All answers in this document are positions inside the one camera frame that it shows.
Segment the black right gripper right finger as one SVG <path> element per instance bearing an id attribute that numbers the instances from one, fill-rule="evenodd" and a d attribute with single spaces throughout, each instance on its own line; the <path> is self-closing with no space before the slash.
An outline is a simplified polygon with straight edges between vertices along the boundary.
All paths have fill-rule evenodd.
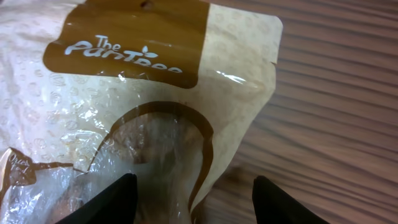
<path id="1" fill-rule="evenodd" d="M 257 224 L 328 224 L 262 175 L 254 179 L 252 202 Z"/>

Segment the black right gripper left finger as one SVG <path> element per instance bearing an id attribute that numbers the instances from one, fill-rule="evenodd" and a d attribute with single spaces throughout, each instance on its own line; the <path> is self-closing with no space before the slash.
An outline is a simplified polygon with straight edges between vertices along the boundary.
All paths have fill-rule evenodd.
<path id="1" fill-rule="evenodd" d="M 137 176 L 125 174 L 57 224 L 133 224 L 137 209 Z"/>

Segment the brown nut snack pouch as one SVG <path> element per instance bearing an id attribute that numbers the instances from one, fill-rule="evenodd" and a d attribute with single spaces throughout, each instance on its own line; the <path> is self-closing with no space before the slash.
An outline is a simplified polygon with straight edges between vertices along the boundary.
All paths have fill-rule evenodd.
<path id="1" fill-rule="evenodd" d="M 196 223 L 282 30 L 204 1 L 2 1 L 1 222 L 57 223 L 134 174 L 134 223 Z"/>

